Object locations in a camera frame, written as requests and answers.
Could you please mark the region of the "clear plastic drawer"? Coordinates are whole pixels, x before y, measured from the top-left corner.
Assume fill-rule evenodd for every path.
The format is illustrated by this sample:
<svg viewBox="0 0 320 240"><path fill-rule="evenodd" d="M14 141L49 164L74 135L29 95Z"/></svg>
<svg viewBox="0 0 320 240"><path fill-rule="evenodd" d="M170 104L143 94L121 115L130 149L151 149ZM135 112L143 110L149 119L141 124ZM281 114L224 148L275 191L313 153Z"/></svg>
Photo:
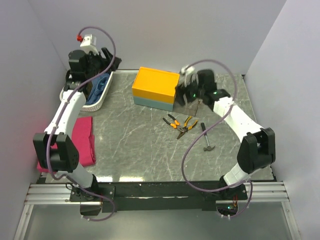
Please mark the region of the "clear plastic drawer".
<svg viewBox="0 0 320 240"><path fill-rule="evenodd" d="M173 104L173 112L183 115L195 117L199 107L199 100L193 102L187 102L184 106L181 106L176 100Z"/></svg>

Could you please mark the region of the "orange grey drawer box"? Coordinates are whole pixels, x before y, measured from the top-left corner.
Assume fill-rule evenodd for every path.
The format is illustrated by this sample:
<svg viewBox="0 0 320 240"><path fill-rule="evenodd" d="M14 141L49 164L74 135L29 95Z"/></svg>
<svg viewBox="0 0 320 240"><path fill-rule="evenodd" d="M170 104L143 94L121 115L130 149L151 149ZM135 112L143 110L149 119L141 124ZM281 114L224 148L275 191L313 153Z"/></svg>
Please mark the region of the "orange grey drawer box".
<svg viewBox="0 0 320 240"><path fill-rule="evenodd" d="M132 85L134 103L171 112L179 78L178 73L140 67Z"/></svg>

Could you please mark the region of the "orange black pliers small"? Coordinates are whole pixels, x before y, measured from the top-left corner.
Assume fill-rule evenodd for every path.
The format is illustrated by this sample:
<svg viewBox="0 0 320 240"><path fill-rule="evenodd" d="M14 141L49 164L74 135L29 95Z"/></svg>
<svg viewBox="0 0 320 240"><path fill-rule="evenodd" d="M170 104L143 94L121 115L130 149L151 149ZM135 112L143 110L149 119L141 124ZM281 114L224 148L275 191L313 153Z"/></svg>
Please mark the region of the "orange black pliers small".
<svg viewBox="0 0 320 240"><path fill-rule="evenodd" d="M174 129L179 129L180 123L177 121L177 119L175 117L173 117L171 114L167 115L169 118L171 118L173 120L173 122L169 122L166 118L162 118L162 120L169 126L173 127Z"/></svg>

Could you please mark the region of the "orange black long-nose pliers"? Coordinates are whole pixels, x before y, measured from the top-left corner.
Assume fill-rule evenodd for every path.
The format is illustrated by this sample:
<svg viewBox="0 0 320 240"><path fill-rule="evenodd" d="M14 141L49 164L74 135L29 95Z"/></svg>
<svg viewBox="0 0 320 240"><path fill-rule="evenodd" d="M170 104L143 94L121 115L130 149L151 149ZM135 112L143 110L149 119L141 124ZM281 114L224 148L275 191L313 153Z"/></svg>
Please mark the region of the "orange black long-nose pliers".
<svg viewBox="0 0 320 240"><path fill-rule="evenodd" d="M189 125L189 121L192 119L193 117L192 116L189 116L185 121L184 121L184 124L183 124L183 128L182 128L182 132L179 133L179 135L177 136L177 140L179 140L182 136L184 136L188 131L190 131L191 129L193 129L197 123L198 123L198 120L195 120L195 122L191 125Z"/></svg>

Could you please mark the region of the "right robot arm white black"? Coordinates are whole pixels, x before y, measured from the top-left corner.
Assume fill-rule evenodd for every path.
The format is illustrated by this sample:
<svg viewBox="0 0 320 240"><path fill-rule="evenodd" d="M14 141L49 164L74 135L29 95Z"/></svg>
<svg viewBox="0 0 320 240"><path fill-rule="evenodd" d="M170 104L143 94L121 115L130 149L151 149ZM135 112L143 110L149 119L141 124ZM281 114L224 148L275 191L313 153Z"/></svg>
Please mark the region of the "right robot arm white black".
<svg viewBox="0 0 320 240"><path fill-rule="evenodd" d="M237 192L236 187L248 182L250 177L257 171L271 165L276 160L275 132L271 128L263 128L253 121L238 105L235 98L231 97L225 90L213 90L212 111L221 119L211 127L202 131L202 135L217 124L224 121L236 134L240 141L237 154L237 163L220 179L217 189L204 189L192 184L184 172L184 162L191 150L187 149L181 162L181 173L184 181L191 188L205 192L217 193L228 200Z"/></svg>

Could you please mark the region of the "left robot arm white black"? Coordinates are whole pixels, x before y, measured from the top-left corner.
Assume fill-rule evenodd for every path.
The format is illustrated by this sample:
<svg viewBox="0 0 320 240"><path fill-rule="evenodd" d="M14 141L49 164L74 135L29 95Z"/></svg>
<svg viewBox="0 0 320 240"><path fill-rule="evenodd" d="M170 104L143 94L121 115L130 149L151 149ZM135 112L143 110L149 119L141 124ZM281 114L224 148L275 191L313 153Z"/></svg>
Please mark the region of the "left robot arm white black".
<svg viewBox="0 0 320 240"><path fill-rule="evenodd" d="M100 51L81 47L68 54L70 69L65 76L61 103L49 126L36 133L33 145L39 165L58 181L67 178L81 190L86 200L101 196L97 178L80 163L80 154L72 141L74 125L92 92L92 81L115 71L121 59L103 47Z"/></svg>

